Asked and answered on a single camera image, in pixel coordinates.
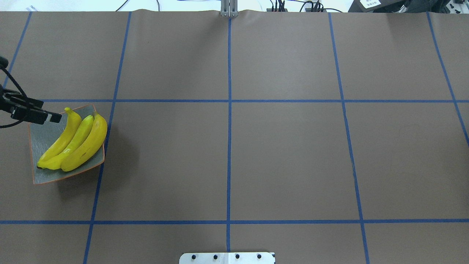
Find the yellow banana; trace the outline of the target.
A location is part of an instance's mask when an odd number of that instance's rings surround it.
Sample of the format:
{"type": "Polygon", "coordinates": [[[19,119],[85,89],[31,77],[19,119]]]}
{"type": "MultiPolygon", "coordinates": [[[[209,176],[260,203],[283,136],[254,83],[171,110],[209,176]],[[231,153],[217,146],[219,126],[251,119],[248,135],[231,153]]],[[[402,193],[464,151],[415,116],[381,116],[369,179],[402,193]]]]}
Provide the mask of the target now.
{"type": "Polygon", "coordinates": [[[92,114],[92,129],[82,144],[60,164],[60,169],[70,172],[86,163],[102,147],[107,136],[107,121],[98,112],[92,114]]]}
{"type": "Polygon", "coordinates": [[[64,150],[72,141],[82,122],[81,116],[74,112],[70,107],[66,107],[64,110],[67,114],[66,127],[57,140],[46,150],[46,152],[44,152],[44,154],[42,154],[36,165],[38,168],[60,168],[60,164],[65,158],[64,150]]]}
{"type": "Polygon", "coordinates": [[[92,125],[94,122],[94,117],[92,115],[88,115],[82,120],[80,126],[77,129],[72,140],[69,142],[67,147],[55,157],[47,161],[39,161],[37,167],[41,169],[60,169],[62,162],[72,154],[75,150],[77,150],[87,139],[89,133],[92,130],[92,125]]]}

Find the grey square plate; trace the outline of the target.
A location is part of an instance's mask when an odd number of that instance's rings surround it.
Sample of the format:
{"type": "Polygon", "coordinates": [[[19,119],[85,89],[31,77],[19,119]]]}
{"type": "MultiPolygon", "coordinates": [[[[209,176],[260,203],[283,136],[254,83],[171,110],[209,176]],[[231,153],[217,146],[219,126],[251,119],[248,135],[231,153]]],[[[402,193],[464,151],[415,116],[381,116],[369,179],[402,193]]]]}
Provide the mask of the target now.
{"type": "Polygon", "coordinates": [[[104,163],[104,145],[84,164],[70,172],[63,172],[60,169],[40,169],[37,162],[40,156],[57,140],[66,127],[67,114],[65,110],[60,112],[62,118],[60,122],[50,122],[46,120],[44,124],[28,124],[30,160],[32,171],[32,182],[35,185],[57,182],[72,176],[88,172],[104,163]]]}

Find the black label printer box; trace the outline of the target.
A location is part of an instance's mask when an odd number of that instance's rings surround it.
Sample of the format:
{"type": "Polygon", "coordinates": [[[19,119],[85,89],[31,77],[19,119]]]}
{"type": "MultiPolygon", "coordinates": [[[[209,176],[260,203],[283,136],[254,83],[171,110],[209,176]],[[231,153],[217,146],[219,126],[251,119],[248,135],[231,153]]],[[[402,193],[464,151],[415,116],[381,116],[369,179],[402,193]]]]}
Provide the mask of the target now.
{"type": "Polygon", "coordinates": [[[349,13],[403,13],[410,0],[354,0],[349,13]]]}

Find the aluminium frame post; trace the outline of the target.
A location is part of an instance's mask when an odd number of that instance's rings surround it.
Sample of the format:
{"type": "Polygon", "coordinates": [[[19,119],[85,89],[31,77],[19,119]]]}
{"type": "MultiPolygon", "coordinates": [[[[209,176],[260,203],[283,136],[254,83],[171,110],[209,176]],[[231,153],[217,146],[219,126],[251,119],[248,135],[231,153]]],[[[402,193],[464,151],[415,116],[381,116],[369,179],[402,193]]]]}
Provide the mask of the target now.
{"type": "Polygon", "coordinates": [[[238,0],[221,0],[221,17],[235,18],[238,14],[238,0]]]}

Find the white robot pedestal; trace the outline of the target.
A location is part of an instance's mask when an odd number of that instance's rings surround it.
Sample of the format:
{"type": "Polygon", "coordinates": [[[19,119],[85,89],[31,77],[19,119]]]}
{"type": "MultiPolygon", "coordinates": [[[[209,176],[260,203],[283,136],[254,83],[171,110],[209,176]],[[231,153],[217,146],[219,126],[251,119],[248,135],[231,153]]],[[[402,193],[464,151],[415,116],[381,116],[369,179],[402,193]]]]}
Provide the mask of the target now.
{"type": "Polygon", "coordinates": [[[271,252],[211,252],[184,253],[179,264],[275,264],[271,252]]]}

